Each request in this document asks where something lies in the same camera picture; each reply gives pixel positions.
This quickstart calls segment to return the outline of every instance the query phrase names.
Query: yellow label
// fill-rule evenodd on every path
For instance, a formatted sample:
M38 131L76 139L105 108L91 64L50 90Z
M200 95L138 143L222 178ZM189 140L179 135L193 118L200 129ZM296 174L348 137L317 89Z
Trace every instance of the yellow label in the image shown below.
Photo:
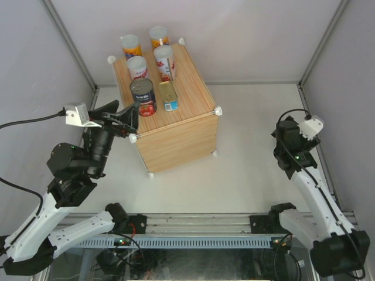
M125 57L127 58L127 60L130 59L131 57L142 55L141 45L138 45L134 49L122 48L122 50L124 51L124 54L125 54Z
M160 46L160 40L151 39L152 42L152 49L155 50L155 48ZM169 45L169 39L168 36L166 38L163 38L163 45Z

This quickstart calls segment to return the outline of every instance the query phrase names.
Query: tin can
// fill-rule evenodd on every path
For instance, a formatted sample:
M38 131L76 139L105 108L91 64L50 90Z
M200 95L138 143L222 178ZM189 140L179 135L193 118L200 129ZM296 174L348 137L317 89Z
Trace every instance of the tin can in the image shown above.
M124 51L126 60L134 56L141 56L142 50L139 44L138 37L135 35L126 35L120 38L122 44L122 51Z
M165 111L178 109L178 97L171 81L159 84L159 93L164 103Z
M168 45L157 47L154 50L154 57L162 81L176 79L176 66L172 47Z
M130 91L134 101L139 101L140 116L151 116L158 109L156 107L154 87L152 81L147 78L134 80L130 84Z
M134 56L127 60L127 67L132 80L148 78L147 62L144 57Z
M166 28L162 26L156 26L150 29L149 34L153 50L155 50L157 47L161 45L160 39L162 40L163 45L169 45L168 33L166 31Z

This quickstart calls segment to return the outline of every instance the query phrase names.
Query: glass panel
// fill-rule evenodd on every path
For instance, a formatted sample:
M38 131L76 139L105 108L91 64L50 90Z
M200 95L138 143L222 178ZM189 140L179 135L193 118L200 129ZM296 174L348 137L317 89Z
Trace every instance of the glass panel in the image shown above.
M48 280L277 280L272 249L144 249L143 253L146 268L136 250L73 248L54 261ZM293 248L292 253L301 264L302 280L311 280L310 263L304 261L307 251ZM99 256L106 267L98 265ZM279 280L298 280L298 268L289 255L277 255L276 271Z

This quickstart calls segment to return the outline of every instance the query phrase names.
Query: white floor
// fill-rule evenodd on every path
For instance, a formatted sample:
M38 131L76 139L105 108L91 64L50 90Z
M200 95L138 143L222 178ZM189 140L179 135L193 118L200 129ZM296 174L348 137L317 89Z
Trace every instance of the white floor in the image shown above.
M75 212L96 213L115 202L128 213L257 213L284 202L309 211L272 154L277 119L284 111L302 107L296 85L212 85L209 90L223 109L218 157L149 179L135 146L115 138L107 176ZM117 88L102 88L97 106L119 98ZM293 116L301 121L303 115Z

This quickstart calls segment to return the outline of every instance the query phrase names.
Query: can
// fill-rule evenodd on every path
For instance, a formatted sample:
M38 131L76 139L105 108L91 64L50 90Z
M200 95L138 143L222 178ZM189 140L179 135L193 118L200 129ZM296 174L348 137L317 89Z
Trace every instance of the can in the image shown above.
M151 116L158 109L156 107L154 87L147 78L139 78L130 84L130 91L134 101L139 101L140 116Z
M154 50L154 57L162 81L176 79L176 66L172 47L168 45L157 47Z
M127 60L127 67L132 80L148 78L147 62L144 57L134 56Z
M164 103L165 111L178 109L178 97L171 81L159 84L159 93Z
M141 56L142 50L139 39L135 35L126 35L120 38L122 51L124 51L125 59L128 60L134 56Z
M156 26L150 29L149 34L153 50L161 45L160 39L162 39L163 45L169 45L168 32L166 31L166 28L162 26Z

